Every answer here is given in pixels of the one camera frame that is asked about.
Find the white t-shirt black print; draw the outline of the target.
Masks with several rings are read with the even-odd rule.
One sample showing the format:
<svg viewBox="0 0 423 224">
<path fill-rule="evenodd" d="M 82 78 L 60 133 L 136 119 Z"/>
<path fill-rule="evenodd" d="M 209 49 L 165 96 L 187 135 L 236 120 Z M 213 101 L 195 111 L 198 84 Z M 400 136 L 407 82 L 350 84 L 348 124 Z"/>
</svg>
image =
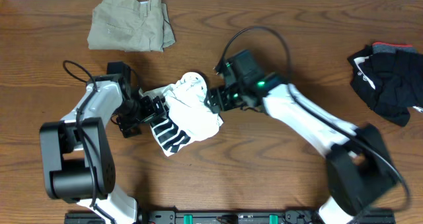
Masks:
<svg viewBox="0 0 423 224">
<path fill-rule="evenodd" d="M 166 156 L 178 153 L 195 141 L 213 137 L 223 125 L 220 115 L 204 104 L 207 90 L 200 74 L 187 72 L 173 84 L 139 92 L 143 96 L 162 98 L 168 109 L 164 116 L 150 123 L 153 137 Z"/>
</svg>

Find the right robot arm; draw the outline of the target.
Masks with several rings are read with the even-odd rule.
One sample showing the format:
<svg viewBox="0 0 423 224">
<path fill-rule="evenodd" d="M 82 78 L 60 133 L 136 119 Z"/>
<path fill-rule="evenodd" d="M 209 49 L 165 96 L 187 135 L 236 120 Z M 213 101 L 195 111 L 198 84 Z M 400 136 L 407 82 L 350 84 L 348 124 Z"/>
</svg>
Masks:
<svg viewBox="0 0 423 224">
<path fill-rule="evenodd" d="M 265 112 L 308 141 L 325 158 L 330 197 L 316 213 L 320 223 L 394 223 L 374 201 L 400 180 L 381 134 L 359 128 L 304 97 L 287 78 L 265 73 L 248 50 L 215 67 L 224 84 L 208 98 L 213 112 L 247 108 Z"/>
</svg>

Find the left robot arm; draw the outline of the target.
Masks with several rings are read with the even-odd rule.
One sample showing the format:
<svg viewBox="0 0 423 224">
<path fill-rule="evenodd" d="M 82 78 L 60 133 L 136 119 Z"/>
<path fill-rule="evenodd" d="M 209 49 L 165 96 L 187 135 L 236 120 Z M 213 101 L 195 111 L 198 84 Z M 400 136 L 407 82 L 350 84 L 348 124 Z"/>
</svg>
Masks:
<svg viewBox="0 0 423 224">
<path fill-rule="evenodd" d="M 163 99 L 141 95 L 131 84 L 133 69 L 110 62 L 105 75 L 85 80 L 76 107 L 57 122 L 40 127 L 44 184 L 54 200 L 87 211 L 70 212 L 65 223 L 142 223 L 136 199 L 116 184 L 116 169 L 106 136 L 113 122 L 125 138 L 141 134 L 140 124 L 165 115 Z"/>
</svg>

